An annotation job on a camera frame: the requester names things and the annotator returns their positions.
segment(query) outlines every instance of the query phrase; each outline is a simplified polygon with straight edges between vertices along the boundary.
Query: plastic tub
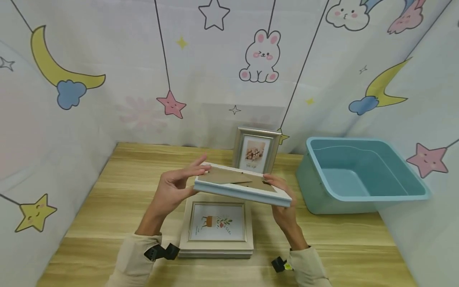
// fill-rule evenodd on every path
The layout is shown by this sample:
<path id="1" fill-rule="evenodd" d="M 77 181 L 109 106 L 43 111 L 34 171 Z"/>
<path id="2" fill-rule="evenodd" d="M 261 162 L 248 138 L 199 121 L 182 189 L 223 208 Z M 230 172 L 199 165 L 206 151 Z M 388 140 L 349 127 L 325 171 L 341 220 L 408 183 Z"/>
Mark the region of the plastic tub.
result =
<path id="1" fill-rule="evenodd" d="M 306 148 L 296 175 L 313 214 L 368 213 L 430 198 L 428 187 L 384 141 L 310 137 Z"/>

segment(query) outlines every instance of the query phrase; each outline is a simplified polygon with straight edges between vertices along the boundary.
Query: wrist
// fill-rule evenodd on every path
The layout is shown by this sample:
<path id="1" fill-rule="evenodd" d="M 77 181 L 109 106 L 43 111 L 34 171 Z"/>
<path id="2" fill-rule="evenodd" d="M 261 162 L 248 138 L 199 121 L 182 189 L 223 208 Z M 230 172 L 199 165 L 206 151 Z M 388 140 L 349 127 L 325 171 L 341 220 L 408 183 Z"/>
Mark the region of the wrist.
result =
<path id="1" fill-rule="evenodd" d="M 139 227 L 135 231 L 137 235 L 155 236 L 161 234 L 161 226 L 164 222 L 164 217 L 149 212 L 145 213 Z"/>
<path id="2" fill-rule="evenodd" d="M 287 241 L 290 244 L 290 247 L 293 251 L 304 250 L 309 248 L 306 239 L 304 239 L 303 231 L 298 224 L 295 224 L 289 228 L 283 229 Z"/>

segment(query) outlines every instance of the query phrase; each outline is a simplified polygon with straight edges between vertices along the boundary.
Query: yellow star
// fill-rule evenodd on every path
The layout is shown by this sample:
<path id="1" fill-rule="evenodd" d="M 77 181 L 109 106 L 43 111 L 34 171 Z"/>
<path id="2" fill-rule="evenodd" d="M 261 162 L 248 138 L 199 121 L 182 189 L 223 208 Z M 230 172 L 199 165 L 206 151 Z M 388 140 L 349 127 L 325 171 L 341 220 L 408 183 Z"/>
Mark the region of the yellow star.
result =
<path id="1" fill-rule="evenodd" d="M 279 145 L 282 145 L 282 143 L 284 142 L 284 140 L 288 139 L 289 136 L 288 135 L 285 135 L 282 133 L 282 129 L 279 128 L 277 131 L 279 131 L 281 133 L 280 135 L 280 141 L 279 141 Z"/>
<path id="2" fill-rule="evenodd" d="M 37 231 L 42 232 L 45 226 L 45 219 L 57 210 L 57 208 L 48 205 L 47 193 L 36 203 L 21 204 L 19 208 L 24 218 L 14 232 L 23 231 L 29 227 L 33 227 Z"/>
<path id="3" fill-rule="evenodd" d="M 185 46 L 188 45 L 187 42 L 185 42 L 185 40 L 183 40 L 183 36 L 180 36 L 180 40 L 178 41 L 175 41 L 177 44 L 179 44 L 180 48 L 182 48 L 182 50 L 185 48 Z"/>

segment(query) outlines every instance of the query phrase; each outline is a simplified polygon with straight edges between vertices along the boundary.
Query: plant illustration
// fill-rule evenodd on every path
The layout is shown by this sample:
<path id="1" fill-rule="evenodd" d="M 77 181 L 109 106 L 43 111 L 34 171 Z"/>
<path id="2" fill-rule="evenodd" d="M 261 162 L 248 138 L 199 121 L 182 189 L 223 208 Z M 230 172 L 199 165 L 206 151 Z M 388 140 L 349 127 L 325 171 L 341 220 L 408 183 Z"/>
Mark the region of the plant illustration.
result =
<path id="1" fill-rule="evenodd" d="M 227 216 L 203 216 L 203 225 L 201 226 L 201 229 L 196 230 L 196 234 L 202 230 L 204 227 L 215 227 L 217 229 L 222 229 L 224 228 L 228 234 L 231 234 L 231 230 L 229 229 L 229 225 L 231 222 L 233 222 L 232 219 L 230 219 Z"/>

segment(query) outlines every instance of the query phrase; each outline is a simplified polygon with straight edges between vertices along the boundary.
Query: blue cloud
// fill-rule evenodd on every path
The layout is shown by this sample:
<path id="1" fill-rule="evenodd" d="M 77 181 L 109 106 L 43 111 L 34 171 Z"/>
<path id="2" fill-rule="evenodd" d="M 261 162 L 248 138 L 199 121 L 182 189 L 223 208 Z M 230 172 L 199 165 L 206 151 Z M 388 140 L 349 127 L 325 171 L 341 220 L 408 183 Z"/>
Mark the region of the blue cloud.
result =
<path id="1" fill-rule="evenodd" d="M 72 80 L 57 83 L 57 104 L 64 110 L 70 110 L 72 106 L 78 106 L 80 98 L 86 94 L 86 86 L 83 83 Z"/>
<path id="2" fill-rule="evenodd" d="M 375 96 L 368 96 L 363 98 L 359 101 L 353 101 L 349 105 L 349 111 L 353 113 L 357 113 L 357 115 L 361 116 L 364 113 L 371 111 L 379 104 L 379 101 L 376 99 Z"/>

